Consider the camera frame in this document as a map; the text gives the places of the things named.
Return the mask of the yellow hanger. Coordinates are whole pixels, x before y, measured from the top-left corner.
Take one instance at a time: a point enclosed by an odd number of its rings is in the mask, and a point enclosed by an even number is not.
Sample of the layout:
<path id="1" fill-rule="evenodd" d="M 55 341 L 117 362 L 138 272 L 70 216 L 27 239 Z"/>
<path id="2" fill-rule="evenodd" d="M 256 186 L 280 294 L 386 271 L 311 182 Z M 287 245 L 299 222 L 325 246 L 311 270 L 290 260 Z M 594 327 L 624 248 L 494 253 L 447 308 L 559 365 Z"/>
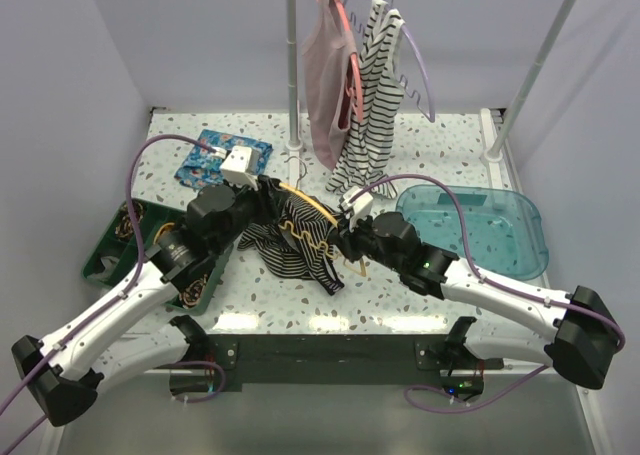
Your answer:
<path id="1" fill-rule="evenodd" d="M 360 261 L 358 265 L 353 265 L 327 239 L 329 232 L 338 226 L 337 219 L 328 208 L 300 190 L 299 183 L 308 174 L 305 162 L 299 155 L 287 154 L 283 164 L 287 168 L 287 180 L 280 182 L 279 187 L 293 197 L 291 206 L 293 214 L 291 220 L 280 224 L 280 228 L 304 243 L 309 251 L 315 251 L 318 257 L 331 262 L 342 259 L 345 268 L 365 278 L 367 276 L 365 262 Z"/>

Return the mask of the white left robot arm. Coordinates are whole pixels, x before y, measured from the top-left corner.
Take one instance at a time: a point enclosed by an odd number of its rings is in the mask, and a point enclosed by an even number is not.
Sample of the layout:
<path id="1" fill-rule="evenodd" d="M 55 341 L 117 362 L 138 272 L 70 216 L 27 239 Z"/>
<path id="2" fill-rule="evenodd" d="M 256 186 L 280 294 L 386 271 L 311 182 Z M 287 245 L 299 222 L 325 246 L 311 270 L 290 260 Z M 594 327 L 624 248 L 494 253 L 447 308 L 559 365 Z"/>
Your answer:
<path id="1" fill-rule="evenodd" d="M 210 273 L 251 224 L 275 222 L 288 194 L 276 178 L 259 175 L 242 186 L 202 189 L 174 228 L 110 292 L 60 329 L 38 339 L 25 335 L 11 352 L 44 417 L 63 426 L 96 401 L 105 374 L 98 358 L 142 317 Z"/>

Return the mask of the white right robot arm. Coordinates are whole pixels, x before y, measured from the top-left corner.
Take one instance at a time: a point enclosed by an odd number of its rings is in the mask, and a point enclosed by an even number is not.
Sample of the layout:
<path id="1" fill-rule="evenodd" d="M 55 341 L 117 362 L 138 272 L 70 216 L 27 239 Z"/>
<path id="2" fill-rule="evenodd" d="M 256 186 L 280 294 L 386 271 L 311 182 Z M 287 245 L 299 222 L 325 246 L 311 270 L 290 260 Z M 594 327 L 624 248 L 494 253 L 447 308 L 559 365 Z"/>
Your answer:
<path id="1" fill-rule="evenodd" d="M 513 330 L 488 333 L 469 323 L 445 344 L 446 357 L 456 367 L 469 367 L 477 359 L 528 361 L 553 368 L 575 385 L 600 389 L 624 346 L 618 324 L 596 291 L 539 288 L 479 270 L 423 242 L 398 212 L 355 224 L 343 220 L 329 241 L 352 262 L 369 258 L 396 272 L 414 293 L 471 305 L 515 323 Z"/>

